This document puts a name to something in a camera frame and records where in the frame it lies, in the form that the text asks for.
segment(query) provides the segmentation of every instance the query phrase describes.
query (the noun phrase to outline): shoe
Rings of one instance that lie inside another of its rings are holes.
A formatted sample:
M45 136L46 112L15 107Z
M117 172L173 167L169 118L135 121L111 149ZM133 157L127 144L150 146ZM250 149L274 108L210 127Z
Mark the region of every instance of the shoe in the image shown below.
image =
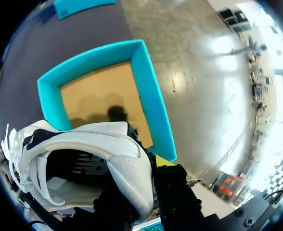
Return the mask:
M139 221L153 209L152 170L144 149L128 135L127 122L88 124L59 131L45 120L2 141L18 187L48 211L93 207L113 179L136 208Z

